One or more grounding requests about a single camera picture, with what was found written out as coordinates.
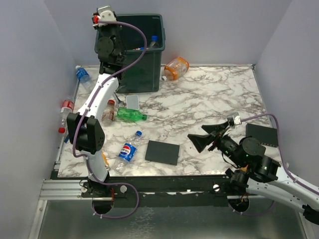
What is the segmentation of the blue label water bottle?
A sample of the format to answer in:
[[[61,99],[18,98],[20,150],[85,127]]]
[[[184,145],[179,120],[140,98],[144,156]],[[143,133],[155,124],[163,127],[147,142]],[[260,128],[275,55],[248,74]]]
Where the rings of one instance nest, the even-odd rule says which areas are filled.
[[[159,48],[159,46],[159,37],[157,35],[152,35],[148,49]]]

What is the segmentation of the large orange jar bottle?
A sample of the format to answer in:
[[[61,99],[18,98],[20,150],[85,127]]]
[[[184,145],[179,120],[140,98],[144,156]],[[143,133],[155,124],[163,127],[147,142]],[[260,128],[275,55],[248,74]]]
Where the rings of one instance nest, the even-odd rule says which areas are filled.
[[[176,57],[165,65],[162,76],[166,76],[167,80],[175,81],[184,76],[189,69],[189,63],[182,57]]]

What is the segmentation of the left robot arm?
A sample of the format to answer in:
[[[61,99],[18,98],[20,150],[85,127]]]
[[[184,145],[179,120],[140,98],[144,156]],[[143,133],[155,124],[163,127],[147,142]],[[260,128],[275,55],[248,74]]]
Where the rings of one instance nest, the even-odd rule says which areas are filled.
[[[99,76],[88,99],[76,113],[67,116],[72,153],[83,158],[88,169],[84,189],[98,196],[110,191],[109,171],[102,147],[105,134],[100,124],[108,100],[120,85],[124,71],[125,49],[120,38],[123,24],[109,6],[98,8],[92,17],[93,27],[99,34],[95,48],[100,61]]]

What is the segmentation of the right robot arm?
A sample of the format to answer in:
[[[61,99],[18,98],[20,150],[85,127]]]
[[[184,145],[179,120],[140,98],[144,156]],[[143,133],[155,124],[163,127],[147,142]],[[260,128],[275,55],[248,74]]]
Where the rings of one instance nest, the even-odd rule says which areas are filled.
[[[236,143],[229,135],[229,122],[203,125],[206,135],[188,134],[198,152],[218,149],[229,158],[235,171],[226,170],[229,189],[235,195],[242,192],[266,197],[299,211],[306,220],[319,223],[319,189],[291,173],[285,164],[265,154],[266,148],[253,137]]]

